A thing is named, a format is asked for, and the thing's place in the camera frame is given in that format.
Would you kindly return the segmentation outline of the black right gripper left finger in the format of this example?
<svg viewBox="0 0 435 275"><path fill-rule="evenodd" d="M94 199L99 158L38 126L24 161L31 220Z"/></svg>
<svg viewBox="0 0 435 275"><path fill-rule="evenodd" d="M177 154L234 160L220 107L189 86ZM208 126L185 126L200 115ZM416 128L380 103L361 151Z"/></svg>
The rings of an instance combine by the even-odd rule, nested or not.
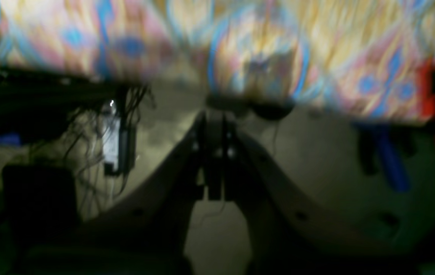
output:
<svg viewBox="0 0 435 275"><path fill-rule="evenodd" d="M203 158L206 113L141 185L110 210L55 242L34 248L26 275L191 275L183 254L195 179Z"/></svg>

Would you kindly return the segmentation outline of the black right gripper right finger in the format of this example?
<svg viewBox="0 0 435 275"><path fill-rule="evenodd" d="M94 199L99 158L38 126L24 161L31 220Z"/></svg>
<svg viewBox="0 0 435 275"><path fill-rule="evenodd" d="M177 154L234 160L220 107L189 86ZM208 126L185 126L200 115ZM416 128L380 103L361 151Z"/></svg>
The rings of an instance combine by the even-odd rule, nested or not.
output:
<svg viewBox="0 0 435 275"><path fill-rule="evenodd" d="M223 114L225 192L243 213L254 275L419 275L417 264L320 207Z"/></svg>

